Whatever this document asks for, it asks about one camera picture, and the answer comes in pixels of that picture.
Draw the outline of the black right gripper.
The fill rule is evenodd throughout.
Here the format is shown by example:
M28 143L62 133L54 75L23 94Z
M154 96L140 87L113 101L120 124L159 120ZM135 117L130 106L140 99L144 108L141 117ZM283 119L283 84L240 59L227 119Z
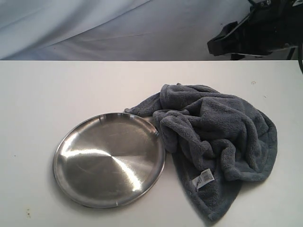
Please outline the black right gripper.
M249 1L249 14L240 22L225 25L208 41L214 56L230 54L231 59L264 57L299 45L299 2L297 0Z

